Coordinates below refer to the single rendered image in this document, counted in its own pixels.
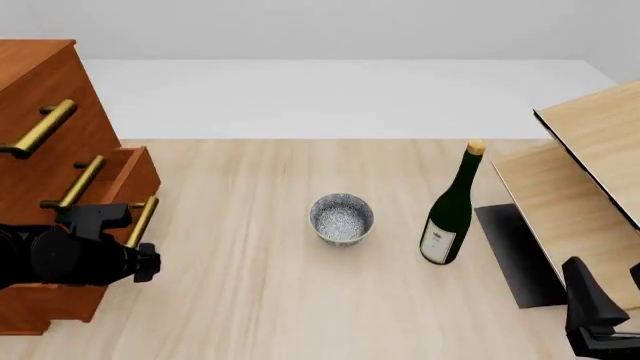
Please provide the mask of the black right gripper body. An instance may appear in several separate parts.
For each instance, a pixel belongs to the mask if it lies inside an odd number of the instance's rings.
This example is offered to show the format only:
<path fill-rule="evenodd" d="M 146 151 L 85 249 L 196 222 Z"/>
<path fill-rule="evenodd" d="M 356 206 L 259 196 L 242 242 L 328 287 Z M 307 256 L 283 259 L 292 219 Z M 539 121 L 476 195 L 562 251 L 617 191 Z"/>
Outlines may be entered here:
<path fill-rule="evenodd" d="M 579 327 L 566 331 L 575 356 L 596 360 L 640 360 L 640 333 L 613 327 Z"/>

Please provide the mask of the brown wooden cabinet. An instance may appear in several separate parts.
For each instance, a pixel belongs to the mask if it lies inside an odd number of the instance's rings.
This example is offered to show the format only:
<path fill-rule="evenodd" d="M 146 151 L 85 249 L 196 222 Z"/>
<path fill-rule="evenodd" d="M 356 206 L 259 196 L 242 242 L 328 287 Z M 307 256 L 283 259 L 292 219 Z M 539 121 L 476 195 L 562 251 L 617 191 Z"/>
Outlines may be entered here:
<path fill-rule="evenodd" d="M 0 335 L 89 322 L 107 287 L 151 281 L 161 181 L 121 145 L 71 40 L 0 40 Z"/>

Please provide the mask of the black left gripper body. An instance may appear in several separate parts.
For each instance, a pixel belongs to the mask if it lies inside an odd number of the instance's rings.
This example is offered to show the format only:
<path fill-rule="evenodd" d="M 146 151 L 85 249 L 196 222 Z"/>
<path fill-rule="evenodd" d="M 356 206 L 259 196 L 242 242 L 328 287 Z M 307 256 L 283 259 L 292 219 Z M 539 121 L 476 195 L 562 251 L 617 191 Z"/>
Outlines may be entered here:
<path fill-rule="evenodd" d="M 74 236 L 100 237 L 103 230 L 128 227 L 132 215 L 127 203 L 78 205 L 59 212 L 55 223 L 67 227 Z"/>

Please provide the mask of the dark green wine bottle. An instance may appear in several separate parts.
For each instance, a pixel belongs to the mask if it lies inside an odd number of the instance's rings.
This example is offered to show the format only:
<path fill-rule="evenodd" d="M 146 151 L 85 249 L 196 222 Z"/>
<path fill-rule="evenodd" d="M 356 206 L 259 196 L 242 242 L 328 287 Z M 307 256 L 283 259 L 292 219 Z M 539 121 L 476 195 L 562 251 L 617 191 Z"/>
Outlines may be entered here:
<path fill-rule="evenodd" d="M 472 220 L 472 185 L 485 150 L 483 140 L 468 141 L 456 176 L 428 213 L 419 251 L 430 263 L 447 265 L 460 251 Z"/>

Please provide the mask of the blue patterned ceramic bowl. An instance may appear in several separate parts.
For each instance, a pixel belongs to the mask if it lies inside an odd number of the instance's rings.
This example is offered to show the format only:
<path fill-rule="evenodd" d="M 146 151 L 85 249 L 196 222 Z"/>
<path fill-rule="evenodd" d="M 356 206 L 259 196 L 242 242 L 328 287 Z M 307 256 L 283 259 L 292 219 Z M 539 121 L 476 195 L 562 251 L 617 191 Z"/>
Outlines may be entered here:
<path fill-rule="evenodd" d="M 327 245 L 351 247 L 371 233 L 375 221 L 369 204 L 353 194 L 326 194 L 309 210 L 309 223 Z"/>

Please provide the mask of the pale wood shelf unit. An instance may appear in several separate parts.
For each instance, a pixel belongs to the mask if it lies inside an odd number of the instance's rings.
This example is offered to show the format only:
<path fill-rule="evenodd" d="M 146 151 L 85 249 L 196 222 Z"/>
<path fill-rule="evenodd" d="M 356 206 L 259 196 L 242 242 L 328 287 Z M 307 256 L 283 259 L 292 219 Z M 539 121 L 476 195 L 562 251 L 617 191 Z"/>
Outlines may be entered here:
<path fill-rule="evenodd" d="M 533 115 L 553 138 L 491 164 L 558 278 L 580 257 L 605 292 L 640 309 L 640 80 Z"/>

